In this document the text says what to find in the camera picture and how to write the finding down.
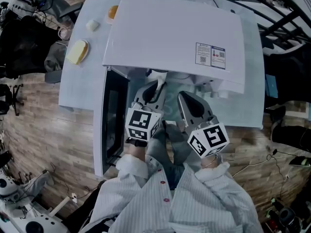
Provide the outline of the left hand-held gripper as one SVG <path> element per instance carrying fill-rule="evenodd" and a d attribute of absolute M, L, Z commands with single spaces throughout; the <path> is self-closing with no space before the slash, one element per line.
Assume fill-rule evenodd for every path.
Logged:
<path fill-rule="evenodd" d="M 125 129 L 128 137 L 150 141 L 160 127 L 164 115 L 167 83 L 164 82 L 158 90 L 157 86 L 158 81 L 152 81 L 137 91 L 126 116 Z"/>

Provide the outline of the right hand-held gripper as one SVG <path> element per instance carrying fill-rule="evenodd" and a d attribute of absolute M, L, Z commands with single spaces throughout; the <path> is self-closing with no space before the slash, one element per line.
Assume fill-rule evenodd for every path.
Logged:
<path fill-rule="evenodd" d="M 213 115 L 206 100 L 194 93 L 181 91 L 177 103 L 189 136 L 187 143 L 200 158 L 217 154 L 229 144 L 224 124 Z"/>

